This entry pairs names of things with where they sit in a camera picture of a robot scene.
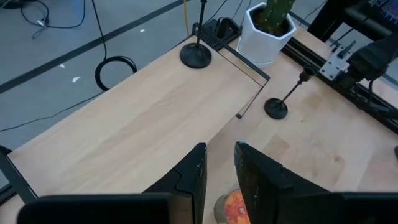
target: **cactus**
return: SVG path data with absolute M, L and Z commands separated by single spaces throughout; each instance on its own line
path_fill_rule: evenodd
M 283 35 L 282 24 L 295 0 L 268 0 L 266 8 L 260 13 L 260 30 L 272 35 Z

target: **white hexagonal planter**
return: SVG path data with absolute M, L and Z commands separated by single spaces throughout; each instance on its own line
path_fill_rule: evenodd
M 239 39 L 238 46 L 236 47 L 236 51 L 259 68 L 268 67 L 297 30 L 290 15 L 287 15 L 286 17 L 290 30 L 282 37 L 276 37 L 257 30 L 254 27 L 250 13 L 259 7 L 265 7 L 266 5 L 266 3 L 260 3 L 246 11 L 244 15 L 242 35 Z

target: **metal rod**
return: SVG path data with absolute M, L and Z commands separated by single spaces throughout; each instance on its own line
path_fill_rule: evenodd
M 282 104 L 282 103 L 290 96 L 290 94 L 292 94 L 293 91 L 294 91 L 297 87 L 299 87 L 300 84 L 301 84 L 300 82 L 297 82 L 297 84 L 292 88 L 292 90 L 285 96 L 285 98 L 284 98 L 279 104 Z
M 201 0 L 201 9 L 200 9 L 200 18 L 199 18 L 199 26 L 198 26 L 198 38 L 197 38 L 197 46 L 199 46 L 201 30 L 203 25 L 203 17 L 205 15 L 205 5 L 207 0 Z

